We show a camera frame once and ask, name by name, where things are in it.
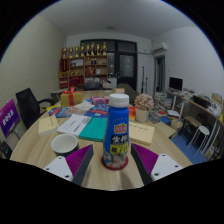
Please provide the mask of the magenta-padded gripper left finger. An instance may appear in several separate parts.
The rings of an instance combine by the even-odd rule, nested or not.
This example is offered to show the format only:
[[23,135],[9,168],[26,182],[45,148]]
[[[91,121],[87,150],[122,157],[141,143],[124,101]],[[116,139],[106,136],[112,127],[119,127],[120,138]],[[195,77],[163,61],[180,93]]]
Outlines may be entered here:
[[44,170],[76,185],[81,185],[93,155],[93,145],[90,144],[66,157],[56,157]]

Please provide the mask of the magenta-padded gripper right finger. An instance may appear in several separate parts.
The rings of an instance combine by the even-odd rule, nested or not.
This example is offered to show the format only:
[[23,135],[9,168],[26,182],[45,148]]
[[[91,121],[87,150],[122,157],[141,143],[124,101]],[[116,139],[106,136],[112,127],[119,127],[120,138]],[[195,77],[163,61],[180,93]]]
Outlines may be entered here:
[[131,144],[131,154],[144,185],[182,169],[182,166],[167,154],[162,153],[158,155],[134,143]]

